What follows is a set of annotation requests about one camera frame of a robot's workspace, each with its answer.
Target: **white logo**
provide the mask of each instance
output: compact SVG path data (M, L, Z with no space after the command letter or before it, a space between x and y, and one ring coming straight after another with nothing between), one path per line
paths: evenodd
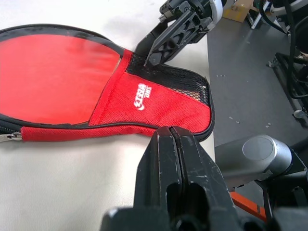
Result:
M134 105L135 107L137 107L138 110L142 111L144 109L143 99L150 97L151 90L152 90L151 87L143 83L138 84L138 89L137 89L135 102L134 102Z

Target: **zipper pull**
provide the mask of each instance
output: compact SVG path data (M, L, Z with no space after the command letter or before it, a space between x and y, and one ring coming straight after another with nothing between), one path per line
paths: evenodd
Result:
M20 132L13 132L12 134L0 134L0 142L21 140L22 137Z

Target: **gray floor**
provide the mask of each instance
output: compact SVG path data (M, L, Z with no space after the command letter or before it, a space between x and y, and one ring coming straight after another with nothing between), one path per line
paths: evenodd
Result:
M293 118L273 70L265 66L276 52L288 53L289 46L287 36L268 25L251 30L247 22L222 19L208 33L215 146L256 134L292 145L308 135ZM236 191L263 204L262 192L254 182Z

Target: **cardboard box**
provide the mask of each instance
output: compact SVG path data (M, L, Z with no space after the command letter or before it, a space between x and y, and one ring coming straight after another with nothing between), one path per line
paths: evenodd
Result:
M254 0L237 0L231 7L223 11L222 17L242 23L252 7L253 2Z

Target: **white table surface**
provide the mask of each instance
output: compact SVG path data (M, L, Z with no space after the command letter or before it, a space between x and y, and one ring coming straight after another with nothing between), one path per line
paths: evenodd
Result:
M98 32L134 50L158 23L164 0L4 0L0 29L52 23ZM170 65L209 80L207 39ZM150 138L118 135L70 142L0 143L1 231L98 231L106 210L131 206ZM214 158L213 134L203 148Z

